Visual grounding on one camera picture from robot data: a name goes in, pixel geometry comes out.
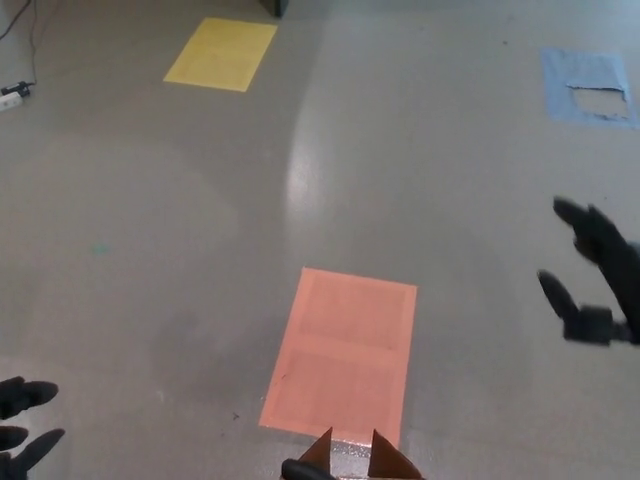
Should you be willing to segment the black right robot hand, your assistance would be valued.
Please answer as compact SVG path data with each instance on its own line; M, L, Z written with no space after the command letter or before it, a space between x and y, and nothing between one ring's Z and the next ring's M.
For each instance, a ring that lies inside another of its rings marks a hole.
M612 290L623 313L616 321L608 307L577 305L551 272L537 277L551 308L563 322L567 341L608 346L611 342L639 344L639 244L627 241L616 225L593 205L581 206L556 196L553 210L574 231L574 246L594 264Z

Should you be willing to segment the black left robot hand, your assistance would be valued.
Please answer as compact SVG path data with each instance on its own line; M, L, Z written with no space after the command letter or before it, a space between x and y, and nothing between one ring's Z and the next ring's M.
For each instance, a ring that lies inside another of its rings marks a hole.
M59 392L57 384L47 381L26 381L17 376L1 382L1 420L8 420L23 411L44 405ZM31 441L17 455L10 450L20 446L29 436L26 428L1 426L1 478L27 479L37 465L64 436L64 429L53 429Z

